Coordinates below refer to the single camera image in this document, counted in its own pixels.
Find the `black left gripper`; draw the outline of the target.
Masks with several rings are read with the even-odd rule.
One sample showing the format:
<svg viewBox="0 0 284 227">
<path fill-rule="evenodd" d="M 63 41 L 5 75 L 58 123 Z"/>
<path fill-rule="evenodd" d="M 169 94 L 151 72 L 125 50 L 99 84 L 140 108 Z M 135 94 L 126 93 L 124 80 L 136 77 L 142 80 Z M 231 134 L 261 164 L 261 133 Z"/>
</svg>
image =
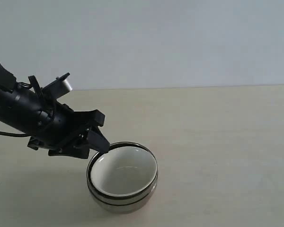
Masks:
<svg viewBox="0 0 284 227">
<path fill-rule="evenodd" d="M 100 131 L 105 115 L 99 110 L 73 111 L 66 105 L 57 108 L 54 121 L 29 139 L 27 146 L 48 150 L 50 157 L 88 159 L 89 149 L 108 153 L 110 143 Z"/>
</svg>

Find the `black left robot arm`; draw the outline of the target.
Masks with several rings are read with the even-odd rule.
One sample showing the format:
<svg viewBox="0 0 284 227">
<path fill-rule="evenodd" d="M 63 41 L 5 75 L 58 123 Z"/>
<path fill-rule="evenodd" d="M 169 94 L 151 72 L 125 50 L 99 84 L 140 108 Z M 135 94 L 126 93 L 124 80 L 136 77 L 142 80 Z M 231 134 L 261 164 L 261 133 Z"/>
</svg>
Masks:
<svg viewBox="0 0 284 227">
<path fill-rule="evenodd" d="M 40 87 L 35 76 L 29 83 L 16 77 L 0 64 L 0 121 L 21 133 L 1 132 L 9 137 L 29 137 L 33 150 L 47 149 L 49 156 L 87 159 L 91 149 L 105 154 L 109 142 L 100 131 L 105 115 L 99 110 L 74 111 L 58 98 L 72 88 L 69 73 Z"/>
</svg>

